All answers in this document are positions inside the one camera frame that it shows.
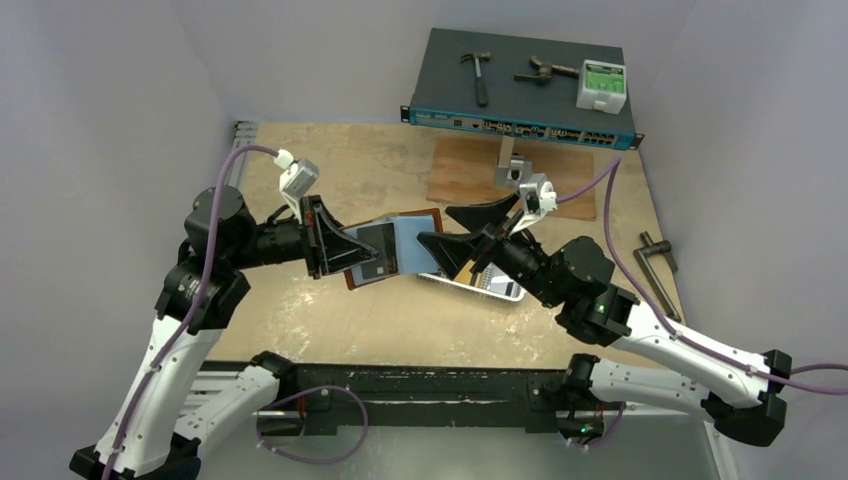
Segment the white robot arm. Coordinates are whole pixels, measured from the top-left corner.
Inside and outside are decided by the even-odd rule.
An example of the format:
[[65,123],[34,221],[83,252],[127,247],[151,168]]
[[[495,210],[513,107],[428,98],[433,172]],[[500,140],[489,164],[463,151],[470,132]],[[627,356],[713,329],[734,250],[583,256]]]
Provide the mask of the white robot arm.
[[[343,226],[329,214],[320,197],[306,196],[318,176],[315,165],[306,160],[295,161],[285,151],[280,151],[276,161],[284,168],[280,193],[286,202],[277,213],[289,208],[293,212],[289,219],[278,220],[275,214],[265,223],[257,224],[242,195],[232,187],[224,187],[220,192],[209,189],[195,199],[194,210],[185,222],[188,239],[180,247],[177,265],[166,276],[156,304],[151,338],[130,394],[97,444],[76,452],[71,461],[74,472],[89,479],[194,478],[201,459],[241,421],[285,397],[284,393],[296,393],[292,388],[304,386],[303,378],[298,381],[292,377],[297,368],[291,362],[265,352],[229,378],[220,393],[209,397],[188,415],[180,416],[189,392],[200,388],[196,384],[198,370],[250,288],[241,270],[304,260],[310,275],[318,279],[377,258],[374,248],[342,231]],[[509,217],[509,211],[519,200],[522,209]],[[198,285],[215,201],[221,207],[215,219],[217,245],[212,249],[211,280],[199,300],[197,315],[185,333],[174,337],[198,291],[202,290]],[[473,233],[422,233],[418,240],[448,276],[455,276],[469,261],[474,264],[473,271],[493,262],[545,307],[563,305],[562,313],[556,316],[557,323],[575,338],[587,344],[636,353],[670,370],[630,367],[591,355],[575,355],[564,378],[550,371],[508,372],[512,374],[509,378],[520,377],[528,385],[546,379],[544,387],[526,388],[535,392],[528,393],[531,403],[541,402],[535,408],[551,415],[544,417],[544,428],[525,427],[527,431],[549,431],[546,429],[554,425],[550,423],[553,412],[561,408],[629,401],[712,420],[717,430],[734,439],[769,445],[783,427],[786,404],[777,397],[781,385],[752,372],[788,378],[791,359],[778,351],[745,352],[682,325],[676,327],[676,334],[670,335],[647,305],[610,283],[614,265],[588,237],[576,238],[553,255],[547,255],[528,227],[555,209],[556,203],[556,192],[550,182],[543,174],[535,174],[522,182],[514,195],[501,201],[446,209],[448,215]],[[705,355],[682,342],[681,336],[688,343],[695,342],[734,358],[747,368],[740,369]],[[167,356],[158,368],[151,370],[153,358],[172,338],[176,341],[167,350]],[[335,368],[339,381],[341,377],[381,375],[374,373],[379,370],[375,367]],[[507,408],[500,403],[509,403],[508,400],[485,398],[496,397],[497,388],[501,388],[497,382],[507,380],[488,380],[489,375],[479,372],[458,374],[454,370],[413,373],[421,378],[443,374],[446,381],[465,375],[463,378],[482,382],[477,387],[480,391],[493,385],[494,390],[477,402],[477,408],[500,412],[495,416],[506,411],[497,409]],[[385,375],[381,381],[408,378],[417,382],[419,377],[415,375]],[[509,391],[514,392],[515,386],[510,386]],[[381,400],[380,405],[389,408],[385,405],[410,403],[416,408],[438,409],[442,408],[438,405],[457,403],[419,401],[413,397],[408,402]],[[134,411],[134,415],[125,416],[127,409]],[[120,448],[116,451],[113,445]]]

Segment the cable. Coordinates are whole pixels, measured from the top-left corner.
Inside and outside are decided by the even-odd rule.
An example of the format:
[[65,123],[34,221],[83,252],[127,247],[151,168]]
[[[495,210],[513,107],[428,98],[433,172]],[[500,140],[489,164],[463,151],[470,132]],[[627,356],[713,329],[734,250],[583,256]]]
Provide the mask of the cable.
[[271,225],[271,224],[273,224],[273,223],[274,223],[274,221],[275,221],[277,218],[279,218],[279,216],[280,216],[280,215],[282,215],[282,214],[283,214],[283,212],[285,212],[285,211],[286,211],[286,210],[288,210],[288,209],[289,209],[289,204],[288,204],[288,203],[284,203],[284,204],[283,204],[280,208],[278,208],[278,209],[274,210],[274,213],[272,213],[271,215],[269,215],[269,216],[268,216],[268,219],[267,219],[267,220],[265,220],[265,225]]
[[812,365],[805,365],[803,367],[793,368],[792,375],[797,375],[799,373],[804,372],[812,372],[815,370],[843,370],[848,372],[848,365],[844,365],[841,363],[814,363]]
[[566,195],[566,196],[564,196],[564,197],[559,197],[559,198],[557,198],[557,205],[559,205],[560,203],[565,203],[565,202],[567,202],[567,201],[569,201],[569,200],[573,200],[573,199],[575,199],[575,198],[579,197],[580,195],[583,195],[584,193],[586,193],[586,192],[588,192],[589,190],[591,190],[591,189],[592,189],[592,187],[594,187],[595,185],[597,185],[597,184],[598,184],[598,182],[600,182],[601,180],[603,180],[603,179],[604,179],[604,177],[606,177],[607,175],[609,175],[609,174],[610,174],[610,172],[611,172],[614,168],[618,168],[618,163],[620,163],[620,162],[621,162],[621,155],[618,155],[617,157],[615,157],[615,160],[613,160],[613,161],[612,161],[612,163],[610,163],[609,165],[607,165],[607,167],[606,167],[606,168],[604,168],[604,169],[601,171],[601,173],[599,173],[599,174],[598,174],[598,176],[597,176],[597,177],[595,177],[595,178],[594,178],[591,182],[587,183],[586,185],[583,185],[582,187],[580,187],[580,188],[579,188],[576,192],[574,192],[574,193],[570,193],[570,194],[568,194],[568,195]]
[[[605,195],[605,199],[604,199],[604,239],[607,242],[607,248],[610,251],[610,255],[613,257],[613,260],[615,260],[615,264],[618,265],[618,268],[621,270],[621,273],[623,273],[624,276],[627,277],[628,280],[630,280],[630,283],[633,284],[633,287],[639,292],[639,294],[642,296],[642,298],[645,299],[645,302],[651,307],[651,310],[654,312],[654,315],[656,315],[657,320],[660,322],[660,324],[662,324],[662,326],[666,330],[666,332],[668,332],[671,336],[676,337],[677,340],[684,343],[685,345],[692,347],[693,349],[697,350],[698,352],[703,353],[704,355],[707,355],[708,357],[712,357],[716,360],[719,360],[719,361],[725,362],[725,363],[727,363],[731,366],[734,366],[734,367],[736,367],[736,368],[738,368],[738,369],[740,369],[744,372],[748,372],[750,370],[748,365],[736,360],[735,358],[728,357],[727,355],[724,355],[720,352],[716,352],[716,351],[714,351],[710,348],[707,348],[707,347],[701,345],[700,343],[698,343],[698,342],[696,342],[696,341],[694,341],[694,340],[692,340],[692,339],[690,339],[690,338],[688,338],[684,335],[679,334],[678,331],[671,325],[671,322],[669,322],[668,319],[665,318],[665,315],[662,313],[662,310],[660,310],[659,305],[657,305],[657,302],[655,302],[651,298],[651,296],[645,290],[645,287],[643,287],[639,283],[639,281],[636,280],[636,277],[633,276],[633,274],[630,272],[630,270],[628,270],[627,267],[624,266],[624,263],[621,261],[621,257],[618,256],[618,252],[615,251],[615,247],[613,246],[612,234],[611,234],[611,229],[610,229],[610,203],[611,203],[611,199],[612,199],[612,187],[613,187],[613,183],[615,182],[616,171],[618,170],[618,166],[620,164],[621,164],[621,155],[618,155],[618,156],[616,156],[615,160],[613,160],[613,162],[611,164],[611,168],[607,167],[610,170],[609,171],[609,177],[610,178],[609,178],[609,183],[607,184],[607,191],[606,191],[606,195]],[[837,366],[837,364],[826,364],[826,365],[828,367]],[[811,366],[808,366],[808,367],[800,367],[800,368],[806,369],[806,370],[802,370],[802,371],[822,369],[820,367],[816,367],[816,368],[810,368],[810,367],[816,367],[816,366],[811,365]],[[833,369],[843,370],[843,368],[841,368],[841,367],[843,367],[843,365],[839,365],[839,368],[829,368],[829,369],[831,369],[831,370],[833,370]],[[753,374],[760,377],[760,378],[765,378],[766,380],[771,381],[771,382],[780,383],[780,384],[783,384],[783,385],[786,385],[786,386],[789,386],[789,387],[792,387],[792,388],[797,388],[799,390],[805,390],[805,391],[812,392],[812,393],[820,393],[822,395],[848,395],[848,388],[833,388],[833,387],[821,387],[821,386],[817,386],[817,385],[808,385],[806,383],[796,382],[796,381],[791,380],[791,379],[787,380],[783,377],[778,377],[777,375],[772,375],[770,373],[765,373],[765,372],[760,372],[760,371],[754,371]]]
[[348,450],[347,452],[345,452],[345,453],[343,453],[343,454],[341,454],[337,457],[330,457],[330,458],[301,457],[300,455],[295,455],[293,453],[289,453],[289,452],[280,450],[277,447],[274,447],[271,444],[269,444],[262,437],[262,432],[259,430],[258,425],[256,426],[256,437],[259,439],[259,443],[256,444],[256,448],[263,447],[265,450],[268,450],[269,452],[271,452],[273,454],[280,455],[281,457],[286,457],[288,459],[295,460],[297,462],[307,463],[309,465],[329,465],[331,463],[341,462],[342,460],[345,460],[346,458],[348,458],[351,455],[353,455],[354,453],[356,453],[356,451],[359,450],[359,447],[361,447],[362,444],[365,443],[365,437],[368,436],[368,412],[365,410],[365,404],[362,403],[362,400],[359,397],[357,397],[353,392],[351,392],[350,390],[348,390],[346,388],[337,387],[336,385],[324,385],[323,387],[308,388],[308,389],[306,389],[306,390],[304,390],[300,393],[296,393],[296,394],[291,395],[289,397],[286,397],[282,400],[277,400],[276,402],[268,405],[265,408],[279,407],[281,405],[285,405],[286,403],[288,403],[292,400],[296,400],[298,398],[303,398],[306,395],[309,395],[309,394],[315,393],[315,392],[320,392],[321,390],[336,390],[338,392],[343,392],[343,393],[349,395],[350,398],[352,398],[353,401],[355,401],[356,404],[359,405],[359,410],[362,411],[362,433],[359,434],[359,440],[356,441],[356,444],[354,444],[353,447],[351,447],[350,450]]
[[615,420],[612,421],[612,425],[610,425],[610,428],[608,430],[604,429],[604,435],[592,445],[568,442],[567,440],[566,445],[568,445],[569,447],[579,448],[581,450],[594,450],[600,446],[603,446],[605,443],[609,442],[609,439],[612,438],[612,435],[618,430],[619,425],[621,425],[621,417],[624,416],[625,409],[627,409],[627,405],[624,402],[621,402],[621,405],[618,407],[618,415],[615,416]]
[[123,446],[121,444],[126,436],[127,428],[132,420],[132,416],[141,401],[141,396],[144,394],[144,391],[153,379],[153,375],[161,370],[162,360],[164,360],[168,355],[168,352],[171,351],[171,348],[173,348],[180,335],[188,330],[189,325],[191,325],[192,320],[194,320],[194,316],[197,315],[197,311],[200,309],[201,302],[206,296],[206,289],[209,287],[209,279],[212,276],[212,261],[215,256],[215,241],[218,238],[218,222],[214,221],[214,219],[218,218],[218,212],[221,209],[221,192],[224,190],[224,183],[227,181],[227,174],[230,173],[230,169],[233,167],[233,163],[235,163],[236,158],[249,151],[262,152],[274,157],[276,157],[278,153],[276,150],[259,145],[245,145],[230,152],[230,155],[226,160],[224,160],[224,165],[221,167],[221,172],[218,174],[218,182],[215,184],[215,193],[212,195],[212,210],[210,212],[210,217],[213,221],[209,222],[209,236],[206,239],[206,256],[203,259],[203,271],[200,276],[200,285],[197,288],[197,293],[194,295],[191,306],[188,309],[188,313],[186,313],[186,316],[183,318],[180,326],[177,327],[171,337],[168,338],[164,345],[162,345],[162,348],[159,349],[159,353],[153,357],[153,361],[150,362],[147,372],[143,377],[141,377],[141,381],[139,381],[135,392],[133,392],[130,397],[130,401],[127,403],[127,408],[124,410],[124,414],[118,423],[118,429],[115,432],[115,439],[112,441],[112,452],[109,454],[106,466],[103,468],[103,475],[100,477],[101,480],[109,480],[111,477],[112,470],[115,468],[115,463],[118,461],[118,454],[123,451]]

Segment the wooden board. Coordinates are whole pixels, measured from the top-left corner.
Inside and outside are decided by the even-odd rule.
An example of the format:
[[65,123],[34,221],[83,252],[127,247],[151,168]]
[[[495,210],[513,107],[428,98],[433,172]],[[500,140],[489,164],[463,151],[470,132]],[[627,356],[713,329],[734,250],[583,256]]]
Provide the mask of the wooden board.
[[[402,123],[263,123],[256,144],[286,148],[318,165],[321,178],[310,193],[320,194],[339,221],[351,224],[386,212],[438,206],[424,197],[437,134],[445,133],[454,134]],[[654,241],[662,238],[639,152],[594,148],[591,153],[598,171],[616,154],[624,154],[615,180],[612,241],[627,268],[647,285],[636,258],[625,254],[642,246],[641,231],[650,232]],[[261,219],[280,206],[280,169],[266,155],[248,158],[241,191],[250,212]],[[604,194],[604,184],[598,197]],[[465,231],[452,219],[443,220],[445,231]],[[547,252],[578,235],[604,245],[600,221],[547,218],[532,230]],[[667,262],[657,258],[652,263],[678,302]],[[257,352],[271,350],[294,362],[562,368],[572,354],[590,353],[616,363],[657,367],[635,354],[581,343],[557,326],[552,310],[530,295],[516,303],[501,302],[413,275],[348,292],[342,275],[316,282],[303,262],[251,268],[245,275],[252,288],[209,354],[211,359],[250,360]],[[612,282],[635,291],[619,269]]]
[[[498,200],[510,190],[495,187],[495,161],[500,138],[444,135],[436,141],[427,200],[453,205],[470,205]],[[540,141],[516,139],[515,151],[533,162],[554,184],[559,196],[589,183],[595,175],[594,159],[588,152]],[[554,217],[594,220],[597,216],[594,189],[560,205]]]

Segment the black metal frame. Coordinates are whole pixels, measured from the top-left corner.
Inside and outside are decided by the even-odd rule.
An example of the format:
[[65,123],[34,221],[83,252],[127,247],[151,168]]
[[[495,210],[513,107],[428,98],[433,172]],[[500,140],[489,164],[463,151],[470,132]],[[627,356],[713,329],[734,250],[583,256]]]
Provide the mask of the black metal frame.
[[[247,365],[207,361],[201,372],[237,372]],[[571,369],[314,363],[293,368],[289,378],[294,383],[281,386],[280,398],[321,385],[348,388],[366,403],[370,426],[523,428],[526,433],[571,436],[575,412],[594,411],[602,404],[606,410],[620,406],[587,397],[585,388],[568,388]],[[297,402],[274,410],[294,418]],[[308,395],[305,410],[305,435],[335,435],[339,426],[362,425],[359,407],[344,393]]]
[[633,136],[633,141],[630,142],[630,146],[627,147],[628,150],[639,150],[639,145],[642,145],[642,140],[645,139],[644,133],[637,133]]

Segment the plywood table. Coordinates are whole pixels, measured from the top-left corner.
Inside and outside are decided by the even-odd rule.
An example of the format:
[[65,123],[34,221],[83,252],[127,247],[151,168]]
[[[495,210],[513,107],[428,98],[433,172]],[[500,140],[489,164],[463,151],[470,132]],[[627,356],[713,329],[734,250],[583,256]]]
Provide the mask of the plywood table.
[[[317,164],[321,177],[311,193],[320,194],[339,221],[352,224],[387,212],[444,207],[425,200],[440,134],[408,125],[265,123],[256,143],[286,148]],[[595,171],[616,153],[575,149],[594,155]],[[641,246],[641,231],[655,241],[662,235],[641,159],[637,152],[624,156],[613,195],[612,237],[627,266],[646,281],[632,251]],[[250,157],[241,188],[256,218],[265,218],[281,204],[279,173],[269,157]],[[599,213],[603,197],[599,190]],[[444,220],[447,231],[462,231],[451,219]],[[579,235],[603,244],[600,215],[595,221],[549,217],[533,232],[548,252]],[[655,262],[679,305],[671,272],[662,259]],[[529,295],[507,303],[413,276],[349,292],[341,275],[314,281],[301,262],[246,273],[253,288],[212,358],[246,360],[273,350],[296,362],[564,368],[572,354],[586,352],[652,365],[624,352],[581,344],[555,323],[558,309],[545,309]],[[613,281],[632,290],[619,271]]]

